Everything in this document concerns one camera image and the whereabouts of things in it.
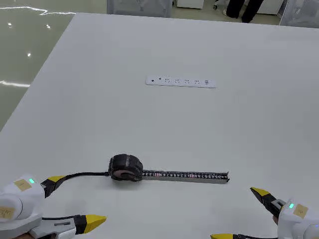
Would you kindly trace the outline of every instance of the label sticker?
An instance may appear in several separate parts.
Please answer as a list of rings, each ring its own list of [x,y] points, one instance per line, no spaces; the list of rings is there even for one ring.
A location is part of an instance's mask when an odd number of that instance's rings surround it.
[[[24,179],[15,181],[14,184],[21,190],[21,191],[25,191],[29,188],[32,188],[31,185],[25,181]]]
[[[308,211],[308,208],[301,205],[301,204],[298,204],[296,206],[296,209],[294,211],[294,214],[298,217],[301,217],[302,219],[305,218],[306,214],[307,214],[307,211]]]
[[[0,218],[11,219],[15,208],[0,207]]]

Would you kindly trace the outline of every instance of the table surface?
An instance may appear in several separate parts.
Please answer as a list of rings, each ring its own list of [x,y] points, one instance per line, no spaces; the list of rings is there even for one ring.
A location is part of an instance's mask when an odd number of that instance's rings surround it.
[[[224,16],[223,5],[212,11],[213,3],[207,0],[202,10],[173,6],[171,17],[241,21]],[[76,12],[106,13],[106,0],[0,1],[0,131]],[[279,21],[277,16],[257,14],[252,23]]]
[[[0,133],[2,185],[105,171],[122,152],[147,169],[230,171],[226,185],[77,178],[44,213],[108,216],[79,239],[273,237],[249,187],[319,210],[318,40],[318,29],[77,14]]]

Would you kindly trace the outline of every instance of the shiny floor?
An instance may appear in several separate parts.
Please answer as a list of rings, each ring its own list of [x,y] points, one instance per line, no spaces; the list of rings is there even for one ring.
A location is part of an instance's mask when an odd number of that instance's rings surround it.
[[[212,9],[174,7],[172,17],[239,21]],[[1,0],[0,1],[0,130],[27,91],[76,12],[106,13],[106,0]],[[253,23],[278,24],[279,18],[257,15]]]

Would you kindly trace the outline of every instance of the person's legs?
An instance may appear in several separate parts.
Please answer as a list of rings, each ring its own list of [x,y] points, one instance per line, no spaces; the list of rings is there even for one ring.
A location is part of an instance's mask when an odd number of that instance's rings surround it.
[[[241,17],[243,22],[249,23],[256,13],[258,12],[260,5],[263,3],[263,0],[249,0],[249,3],[247,5],[247,8]]]
[[[232,18],[238,18],[240,9],[242,8],[244,1],[245,0],[230,0],[226,11],[227,16]]]

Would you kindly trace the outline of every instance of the power outlet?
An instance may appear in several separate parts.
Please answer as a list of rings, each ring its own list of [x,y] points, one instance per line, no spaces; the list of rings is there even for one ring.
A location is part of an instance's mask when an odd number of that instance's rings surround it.
[[[145,80],[147,85],[157,86],[188,86],[200,88],[216,88],[216,84],[212,80],[185,79],[170,76],[148,76]]]

